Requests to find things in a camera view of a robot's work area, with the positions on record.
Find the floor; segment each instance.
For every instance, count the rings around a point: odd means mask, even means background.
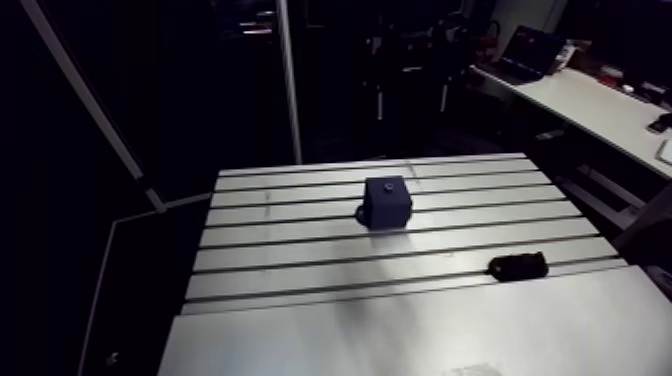
[[[118,221],[85,375],[154,375],[186,291],[209,200]]]

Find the laptop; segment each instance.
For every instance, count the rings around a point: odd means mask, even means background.
[[[537,81],[551,68],[565,42],[543,31],[518,26],[499,60],[476,66],[512,85]]]

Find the metal frame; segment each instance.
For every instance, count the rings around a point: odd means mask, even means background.
[[[31,22],[51,52],[51,55],[56,60],[56,63],[61,68],[61,71],[63,71],[65,78],[93,118],[93,121],[110,143],[119,159],[121,159],[121,162],[126,166],[128,172],[139,183],[145,174],[142,172],[138,162],[133,158],[131,151],[124,144],[119,133],[114,129],[112,122],[94,97],[86,81],[84,81],[84,78],[77,70],[72,58],[63,47],[63,43],[61,43],[58,35],[56,35],[56,32],[45,16],[44,11],[36,0],[21,0],[21,5],[28,14],[28,17],[30,17]],[[143,188],[152,206],[160,213],[165,212],[166,206],[154,188]]]
[[[276,14],[280,31],[280,46],[282,50],[282,65],[285,71],[285,89],[287,90],[287,107],[289,110],[289,125],[292,130],[294,148],[294,163],[303,164],[301,152],[301,132],[299,129],[299,114],[296,106],[296,85],[294,82],[294,60],[292,57],[292,41],[289,33],[289,16],[287,0],[276,0]]]

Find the cluttered desk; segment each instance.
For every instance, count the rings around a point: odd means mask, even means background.
[[[620,227],[623,232],[614,244],[621,248],[637,232],[663,219],[672,208],[672,159],[667,157],[672,155],[672,143],[667,142],[670,116],[664,115],[667,111],[663,108],[620,91],[616,82],[610,87],[585,73],[567,68],[569,57],[561,64],[554,64],[564,54],[563,48],[567,48],[564,44],[555,36],[519,26],[499,60],[477,64],[471,69],[633,158],[668,182],[660,193],[645,203],[624,187],[586,167],[588,173],[593,174],[593,180],[630,203],[620,212],[574,183],[564,186]]]

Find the small black object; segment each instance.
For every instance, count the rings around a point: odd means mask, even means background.
[[[488,273],[500,282],[522,281],[545,277],[548,265],[541,252],[500,256],[490,261]]]
[[[403,228],[411,218],[412,206],[401,176],[367,178],[364,203],[357,208],[355,217],[371,230]]]
[[[658,120],[649,124],[646,129],[649,132],[659,134],[665,132],[667,128],[672,127],[672,114],[662,114],[658,117]]]

